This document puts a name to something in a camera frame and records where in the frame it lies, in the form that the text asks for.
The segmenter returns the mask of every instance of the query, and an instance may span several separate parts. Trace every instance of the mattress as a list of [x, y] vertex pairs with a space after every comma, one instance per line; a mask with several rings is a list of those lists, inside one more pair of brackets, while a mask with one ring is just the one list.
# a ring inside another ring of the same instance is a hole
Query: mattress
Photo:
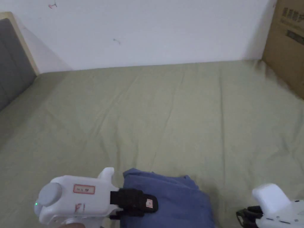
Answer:
[[0, 112], [0, 227], [42, 227], [42, 186], [104, 167], [118, 187], [133, 167], [187, 174], [217, 226], [239, 227], [260, 184], [304, 198], [303, 108], [261, 61], [42, 74]]

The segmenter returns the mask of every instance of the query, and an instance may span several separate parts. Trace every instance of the bed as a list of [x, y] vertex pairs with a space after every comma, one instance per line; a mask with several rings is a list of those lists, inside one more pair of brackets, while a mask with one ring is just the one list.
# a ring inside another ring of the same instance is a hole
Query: bed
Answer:
[[116, 186], [133, 167], [189, 175], [218, 227], [240, 227], [260, 184], [304, 198], [304, 103], [262, 61], [46, 73], [22, 91], [0, 112], [1, 227], [42, 227], [42, 186], [109, 166]]

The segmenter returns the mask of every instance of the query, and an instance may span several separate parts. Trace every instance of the label sticker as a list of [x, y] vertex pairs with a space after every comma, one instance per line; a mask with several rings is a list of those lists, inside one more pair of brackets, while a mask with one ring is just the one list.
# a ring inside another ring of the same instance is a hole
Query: label sticker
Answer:
[[95, 194], [95, 186], [89, 185], [74, 185], [74, 193], [81, 193], [81, 194]]
[[147, 202], [146, 202], [146, 207], [153, 208], [153, 200], [151, 200], [151, 199], [147, 199]]

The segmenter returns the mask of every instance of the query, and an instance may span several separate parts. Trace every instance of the folded blue towel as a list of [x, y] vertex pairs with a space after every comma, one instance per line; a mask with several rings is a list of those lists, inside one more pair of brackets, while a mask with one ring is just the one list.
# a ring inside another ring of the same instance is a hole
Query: folded blue towel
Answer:
[[123, 174], [124, 188], [156, 196], [158, 211], [144, 217], [123, 216], [122, 228], [214, 228], [209, 196], [189, 177], [165, 177], [130, 169]]

